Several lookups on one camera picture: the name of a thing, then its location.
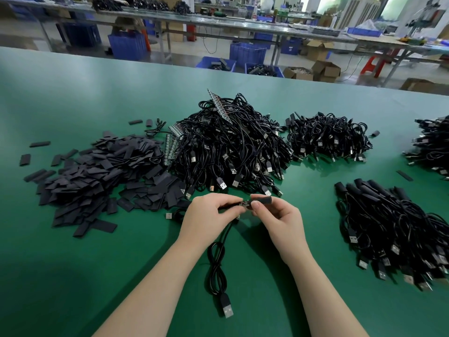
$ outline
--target right hand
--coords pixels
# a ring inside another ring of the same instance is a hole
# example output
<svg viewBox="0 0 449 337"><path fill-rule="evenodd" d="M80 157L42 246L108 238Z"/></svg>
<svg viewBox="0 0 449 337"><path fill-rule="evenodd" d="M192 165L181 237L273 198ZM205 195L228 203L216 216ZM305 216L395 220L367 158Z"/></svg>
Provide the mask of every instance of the right hand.
<svg viewBox="0 0 449 337"><path fill-rule="evenodd" d="M251 195L253 200L259 197L265 197L265 195ZM251 207L253 215L264 223L274 246L287 265L305 253L309 253L299 209L276 197L272 197L272 203L267 205L253 201Z"/></svg>

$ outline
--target concrete floor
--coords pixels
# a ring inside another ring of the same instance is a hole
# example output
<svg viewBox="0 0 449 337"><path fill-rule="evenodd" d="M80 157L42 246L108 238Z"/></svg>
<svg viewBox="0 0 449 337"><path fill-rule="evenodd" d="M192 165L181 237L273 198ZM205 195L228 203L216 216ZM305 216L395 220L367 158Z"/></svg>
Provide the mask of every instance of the concrete floor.
<svg viewBox="0 0 449 337"><path fill-rule="evenodd" d="M115 19L105 16L97 16L98 20L113 22ZM78 49L70 46L66 47L62 42L59 32L52 22L44 24L47 34L52 41L53 49L61 53L70 53L87 56L97 56L111 58L106 56L104 50L109 47L108 35L111 32L110 26L98 25L98 31L103 42L103 47L94 49ZM199 29L201 32L205 31L204 27ZM207 31L213 34L218 34L219 29L208 28ZM212 38L197 38L196 42L171 42L172 60L169 63L179 66L195 67L203 56L214 56L221 58L229 57L230 40L212 39ZM41 51L48 51L48 46L43 39L42 31L37 22L19 21L16 19L0 19L0 46L16 47L24 49L35 49ZM159 44L151 45L152 52L147 58L146 62L160 62L160 47ZM273 48L267 50L265 56L265 63L270 63ZM369 74L360 75L360 71L365 65L367 57L352 56L349 54L331 54L329 61L341 67L341 76L337 82L343 84L357 84L378 86L379 83L388 75L391 65L385 65L381 76L378 79L372 78ZM283 69L286 66L301 66L311 68L314 62L306 59L303 56L293 56L288 54L281 54L279 58L279 67ZM440 67L438 64L419 63L412 64L410 62L403 62L397 69L393 78L388 82L388 88L398 89L407 78L421 78L428 79L435 83L449 84L449 70Z"/></svg>

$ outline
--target left hand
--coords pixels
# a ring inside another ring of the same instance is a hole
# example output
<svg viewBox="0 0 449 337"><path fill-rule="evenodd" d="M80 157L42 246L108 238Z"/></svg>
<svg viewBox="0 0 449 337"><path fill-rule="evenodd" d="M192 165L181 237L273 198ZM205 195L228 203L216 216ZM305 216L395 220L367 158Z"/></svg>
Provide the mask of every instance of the left hand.
<svg viewBox="0 0 449 337"><path fill-rule="evenodd" d="M241 201L243 198L227 194L197 196L185 213L177 242L203 253L228 223L246 211L245 207L235 206L219 214L218 208Z"/></svg>

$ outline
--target hand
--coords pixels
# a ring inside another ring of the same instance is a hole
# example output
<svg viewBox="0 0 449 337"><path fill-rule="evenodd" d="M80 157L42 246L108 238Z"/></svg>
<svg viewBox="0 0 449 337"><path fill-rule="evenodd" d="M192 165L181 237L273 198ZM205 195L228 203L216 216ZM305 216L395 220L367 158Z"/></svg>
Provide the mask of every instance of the hand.
<svg viewBox="0 0 449 337"><path fill-rule="evenodd" d="M219 214L218 208L241 201L243 198L227 194L197 196L185 213L178 242L203 253L228 223L246 211L245 207L235 206Z"/></svg>
<svg viewBox="0 0 449 337"><path fill-rule="evenodd" d="M253 200L259 197L265 195L251 195ZM259 201L253 201L251 207L253 215L264 223L274 246L287 265L309 251L299 209L276 197L272 198L272 204L263 205Z"/></svg>

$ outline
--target assembly line table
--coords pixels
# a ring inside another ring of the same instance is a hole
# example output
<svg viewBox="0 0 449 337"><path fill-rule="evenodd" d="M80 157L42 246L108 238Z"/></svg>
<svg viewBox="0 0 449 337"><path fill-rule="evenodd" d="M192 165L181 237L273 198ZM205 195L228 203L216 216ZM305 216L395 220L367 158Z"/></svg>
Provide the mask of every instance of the assembly line table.
<svg viewBox="0 0 449 337"><path fill-rule="evenodd" d="M90 336L180 228L165 220L165 211L119 209L101 216L118 224L113 234L92 230L76 239L74 227L51 228L55 208L38 206L36 185L24 176L50 168L56 154L88 148L105 130L143 134L144 124L130 126L130 120L174 124L199 111L198 102L209 99L207 88L222 97L241 92L255 110L280 123L293 111L321 111L380 131L367 163L293 163L278 186L301 210L312 254L371 337L446 336L449 292L443 285L422 293L400 272L394 281L381 281L371 268L356 267L356 253L340 234L334 184L361 177L402 187L426 212L449 219L449 184L401 156L419 134L414 119L447 115L449 97L14 48L0 48L0 335ZM50 146L28 148L47 140ZM31 165L19 167L27 153ZM309 336L294 280L251 215L230 231L222 267L234 316L220 317L205 290L204 254L188 277L168 336Z"/></svg>

